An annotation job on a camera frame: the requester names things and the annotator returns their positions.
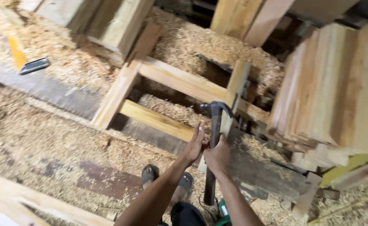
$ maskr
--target hammer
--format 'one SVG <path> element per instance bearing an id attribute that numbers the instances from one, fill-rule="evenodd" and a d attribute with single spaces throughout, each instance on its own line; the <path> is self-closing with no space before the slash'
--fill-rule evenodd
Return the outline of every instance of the hammer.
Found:
<path id="1" fill-rule="evenodd" d="M 226 111 L 230 118 L 234 118 L 234 114 L 225 103 L 221 101 L 212 101 L 210 104 L 201 104 L 202 110 L 207 110 L 212 117 L 212 126 L 210 132 L 210 148 L 216 147 L 219 143 L 220 138 L 220 127 L 222 123 L 223 110 Z M 214 205 L 214 190 L 216 185 L 216 177 L 210 171 L 209 168 L 206 170 L 206 185 L 204 203 L 207 205 Z"/>

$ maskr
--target green object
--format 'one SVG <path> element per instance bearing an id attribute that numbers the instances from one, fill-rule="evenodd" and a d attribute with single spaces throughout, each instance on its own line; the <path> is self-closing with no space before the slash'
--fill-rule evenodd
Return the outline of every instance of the green object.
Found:
<path id="1" fill-rule="evenodd" d="M 224 201 L 224 199 L 221 202 L 219 202 L 218 206 L 222 218 L 217 223 L 215 223 L 214 226 L 223 226 L 227 223 L 230 223 L 231 219 L 230 215 L 227 212 L 226 202 Z"/>

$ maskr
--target lumber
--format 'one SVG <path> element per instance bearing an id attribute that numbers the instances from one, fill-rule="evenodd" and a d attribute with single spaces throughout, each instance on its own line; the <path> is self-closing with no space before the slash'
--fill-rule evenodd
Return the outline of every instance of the lumber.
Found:
<path id="1" fill-rule="evenodd" d="M 54 21 L 74 33 L 84 33 L 102 1 L 44 0 L 36 14 Z"/>
<path id="2" fill-rule="evenodd" d="M 96 112 L 95 117 L 93 117 L 92 123 L 94 125 L 104 130 L 109 127 L 115 115 L 120 111 L 123 101 L 132 89 L 134 80 L 142 66 L 142 60 L 151 53 L 160 33 L 160 26 L 154 23 L 147 24 L 138 39 L 136 47 L 132 51 L 132 61 L 124 64 L 100 108 Z"/>
<path id="3" fill-rule="evenodd" d="M 19 212 L 24 215 L 23 217 L 31 218 L 32 220 L 38 220 L 38 218 L 34 218 L 32 215 L 26 212 L 27 209 L 25 210 L 21 208 L 22 205 L 26 205 L 80 226 L 112 226 L 114 224 L 114 222 L 102 218 L 96 214 L 89 213 L 85 210 L 31 190 L 23 185 L 10 182 L 1 177 L 0 197 L 0 202 L 4 199 L 6 200 L 6 203 L 4 203 L 4 205 L 2 205 L 3 203 L 0 203 L 0 212 L 1 210 L 3 210 L 3 213 L 11 219 L 21 218 L 21 216 L 16 216 L 16 213 Z M 15 209 L 13 211 L 11 209 L 8 209 L 10 204 L 13 206 L 17 206 L 18 209 Z"/>
<path id="4" fill-rule="evenodd" d="M 335 179 L 348 173 L 352 169 L 368 162 L 368 154 L 357 154 L 350 158 L 347 166 L 335 167 L 323 175 L 321 187 L 329 185 Z"/>
<path id="5" fill-rule="evenodd" d="M 262 47 L 294 0 L 266 0 L 243 41 Z"/>
<path id="6" fill-rule="evenodd" d="M 337 136 L 341 151 L 351 154 L 368 153 L 368 25 L 355 31 L 355 47 L 349 63 L 344 97 L 342 130 Z"/>
<path id="7" fill-rule="evenodd" d="M 22 0 L 18 8 L 29 12 L 36 12 L 44 0 Z"/>
<path id="8" fill-rule="evenodd" d="M 243 39 L 262 3 L 262 0 L 219 0 L 210 29 Z"/>
<path id="9" fill-rule="evenodd" d="M 149 110 L 131 100 L 124 101 L 120 113 L 186 142 L 192 139 L 194 133 L 191 127 Z"/>
<path id="10" fill-rule="evenodd" d="M 304 218 L 304 215 L 308 212 L 308 209 L 312 203 L 312 199 L 317 193 L 321 181 L 322 177 L 319 177 L 311 172 L 308 173 L 305 184 L 309 185 L 310 187 L 306 193 L 300 194 L 300 197 L 297 199 L 297 203 L 291 212 L 293 217 L 300 220 Z"/>
<path id="11" fill-rule="evenodd" d="M 223 102 L 230 107 L 233 114 L 236 114 L 237 112 L 237 108 L 241 100 L 242 90 L 244 89 L 244 84 L 248 78 L 250 70 L 251 64 L 242 60 L 236 61 L 235 67 L 227 85 L 226 96 L 223 99 Z M 233 118 L 229 118 L 227 113 L 223 111 L 220 133 L 224 134 L 225 137 L 228 137 L 234 120 L 235 119 Z M 206 170 L 206 162 L 204 156 L 202 155 L 201 161 L 198 165 L 198 171 L 206 173 Z"/>
<path id="12" fill-rule="evenodd" d="M 86 33 L 88 39 L 128 57 L 154 0 L 105 0 Z"/>
<path id="13" fill-rule="evenodd" d="M 368 164 L 338 177 L 332 181 L 332 187 L 343 191 L 363 183 L 368 183 Z"/>
<path id="14" fill-rule="evenodd" d="M 147 57 L 143 61 L 139 73 L 153 81 L 207 103 L 214 100 L 223 101 L 226 95 L 225 88 L 152 57 Z M 263 122 L 266 122 L 269 115 L 269 113 L 243 99 L 238 104 L 238 113 L 248 119 Z"/>

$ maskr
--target stack of wooden boards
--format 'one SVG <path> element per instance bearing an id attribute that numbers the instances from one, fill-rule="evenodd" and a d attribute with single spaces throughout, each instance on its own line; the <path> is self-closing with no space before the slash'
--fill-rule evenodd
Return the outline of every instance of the stack of wooden boards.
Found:
<path id="1" fill-rule="evenodd" d="M 368 154 L 368 25 L 331 24 L 297 47 L 267 132 L 294 145 L 292 162 L 311 171 Z"/>
<path id="2" fill-rule="evenodd" d="M 123 62 L 154 0 L 23 0 L 21 9 L 36 12 L 75 34 L 121 56 Z"/>

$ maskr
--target wood scrap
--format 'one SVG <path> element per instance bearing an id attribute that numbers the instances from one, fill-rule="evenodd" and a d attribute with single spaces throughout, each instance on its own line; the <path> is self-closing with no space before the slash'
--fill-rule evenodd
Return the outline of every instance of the wood scrap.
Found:
<path id="1" fill-rule="evenodd" d="M 31 225 L 35 223 L 47 226 L 44 220 L 31 213 L 25 206 L 41 210 L 67 222 L 77 225 L 113 225 L 114 222 L 104 219 L 96 214 L 89 213 L 67 203 L 61 202 L 50 196 L 33 191 L 20 184 L 16 184 L 0 177 L 0 212 L 11 219 L 16 219 L 20 225 Z"/>
<path id="2" fill-rule="evenodd" d="M 304 218 L 304 215 L 307 213 L 312 203 L 312 199 L 317 193 L 321 181 L 322 177 L 319 177 L 311 172 L 308 173 L 305 185 L 308 185 L 309 188 L 306 193 L 300 194 L 300 197 L 297 199 L 297 203 L 291 212 L 293 217 L 297 219 Z"/>
<path id="3" fill-rule="evenodd" d="M 348 172 L 332 181 L 332 187 L 337 190 L 347 190 L 368 182 L 368 164 Z"/>
<path id="4" fill-rule="evenodd" d="M 128 57 L 154 0 L 106 0 L 88 28 L 90 41 Z"/>

